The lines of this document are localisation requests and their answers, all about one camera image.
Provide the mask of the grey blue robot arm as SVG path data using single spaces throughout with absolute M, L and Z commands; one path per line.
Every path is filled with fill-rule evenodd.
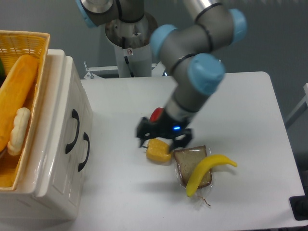
M 184 30 L 158 26 L 142 0 L 78 0 L 89 27 L 105 26 L 112 43 L 120 77 L 148 77 L 152 57 L 177 82 L 162 109 L 143 117 L 136 129 L 140 143 L 153 138 L 171 140 L 171 149 L 192 140 L 189 123 L 216 91 L 225 75 L 212 52 L 242 40 L 247 21 L 237 9 L 226 9 L 219 0 L 186 0 L 194 24 Z

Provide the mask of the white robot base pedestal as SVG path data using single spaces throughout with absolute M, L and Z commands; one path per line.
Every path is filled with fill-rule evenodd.
M 157 21 L 147 12 L 134 23 L 116 19 L 105 25 L 106 37 L 115 51 L 120 78 L 152 75 L 152 50 L 149 43 L 157 27 Z

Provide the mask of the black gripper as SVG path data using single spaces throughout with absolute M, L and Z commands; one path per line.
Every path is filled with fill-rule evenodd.
M 186 147 L 192 140 L 192 129 L 187 128 L 188 121 L 176 121 L 164 110 L 156 122 L 150 122 L 147 117 L 142 117 L 136 128 L 136 137 L 139 139 L 139 148 L 145 141 L 154 138 L 172 140 L 168 152 L 178 147 Z

